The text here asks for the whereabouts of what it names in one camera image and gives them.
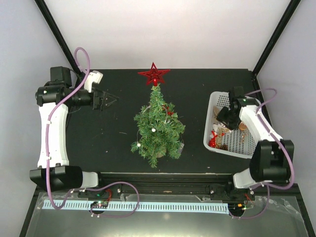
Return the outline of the red star ornament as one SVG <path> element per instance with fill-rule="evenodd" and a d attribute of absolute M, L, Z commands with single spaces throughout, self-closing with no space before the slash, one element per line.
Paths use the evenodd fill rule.
<path fill-rule="evenodd" d="M 147 78 L 146 85 L 150 85 L 152 83 L 153 86 L 158 86 L 159 83 L 165 83 L 163 76 L 170 71 L 170 69 L 159 70 L 153 62 L 149 71 L 138 72 L 138 74 Z"/>

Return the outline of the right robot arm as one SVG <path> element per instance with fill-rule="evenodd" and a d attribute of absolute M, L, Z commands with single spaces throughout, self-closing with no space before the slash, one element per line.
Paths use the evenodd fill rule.
<path fill-rule="evenodd" d="M 229 130 L 244 123 L 256 142 L 249 168 L 234 174 L 233 182 L 224 187 L 230 199 L 240 196 L 246 188 L 267 186 L 287 190 L 294 184 L 294 144 L 275 132 L 262 113 L 263 106 L 250 93 L 244 93 L 243 87 L 236 86 L 229 91 L 229 106 L 217 115 L 216 119 Z"/>

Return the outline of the small green christmas tree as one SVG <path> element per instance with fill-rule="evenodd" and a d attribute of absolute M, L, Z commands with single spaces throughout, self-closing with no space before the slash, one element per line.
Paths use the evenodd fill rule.
<path fill-rule="evenodd" d="M 168 116 L 162 105 L 174 112 Z M 151 88 L 148 104 L 141 107 L 134 117 L 137 123 L 136 141 L 131 144 L 131 151 L 146 159 L 152 168 L 164 156 L 179 159 L 178 149 L 183 142 L 185 125 L 174 111 L 175 105 L 164 100 L 160 85 Z"/>

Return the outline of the red berry sprig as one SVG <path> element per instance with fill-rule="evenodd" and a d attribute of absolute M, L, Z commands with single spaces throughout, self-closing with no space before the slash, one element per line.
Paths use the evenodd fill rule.
<path fill-rule="evenodd" d="M 172 115 L 174 114 L 174 112 L 171 111 L 168 106 L 162 105 L 162 108 L 166 111 L 166 114 L 167 114 L 168 116 L 172 116 Z"/>

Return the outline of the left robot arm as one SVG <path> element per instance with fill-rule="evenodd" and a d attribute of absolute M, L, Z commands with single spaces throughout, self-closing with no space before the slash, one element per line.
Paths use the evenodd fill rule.
<path fill-rule="evenodd" d="M 52 67 L 50 81 L 39 87 L 36 101 L 41 119 L 41 149 L 37 169 L 30 171 L 30 180 L 42 189 L 51 191 L 72 188 L 88 188 L 95 197 L 106 191 L 96 172 L 85 172 L 71 166 L 66 149 L 66 120 L 71 107 L 91 106 L 103 110 L 118 100 L 118 97 L 99 89 L 103 74 L 88 73 L 83 88 L 72 87 L 71 70 Z"/>

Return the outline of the clear battery box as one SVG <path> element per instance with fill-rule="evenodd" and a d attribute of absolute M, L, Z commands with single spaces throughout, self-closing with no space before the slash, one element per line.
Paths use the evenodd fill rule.
<path fill-rule="evenodd" d="M 178 153 L 179 153 L 179 154 L 182 153 L 183 148 L 184 148 L 184 143 L 181 143 L 181 144 L 180 144 L 180 147 L 179 147 L 179 149 L 178 149 Z"/>

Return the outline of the white plastic basket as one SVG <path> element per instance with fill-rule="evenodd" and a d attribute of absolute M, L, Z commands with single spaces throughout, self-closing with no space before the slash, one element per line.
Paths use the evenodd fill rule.
<path fill-rule="evenodd" d="M 218 121 L 212 119 L 212 110 L 214 106 L 217 106 L 220 110 L 224 106 L 228 107 L 228 93 L 215 91 L 210 95 L 203 137 L 203 144 L 206 149 L 237 158 L 250 159 L 254 153 L 256 143 L 250 134 L 249 129 L 244 124 L 241 125 L 242 129 L 238 128 L 233 131 L 228 131 L 226 128 L 221 127 Z M 216 139 L 212 139 L 216 141 L 216 148 L 209 147 L 208 145 L 211 140 L 210 134 L 212 130 L 218 134 L 222 132 L 225 133 L 222 138 L 217 137 Z M 228 146 L 227 151 L 219 149 L 223 144 Z"/>

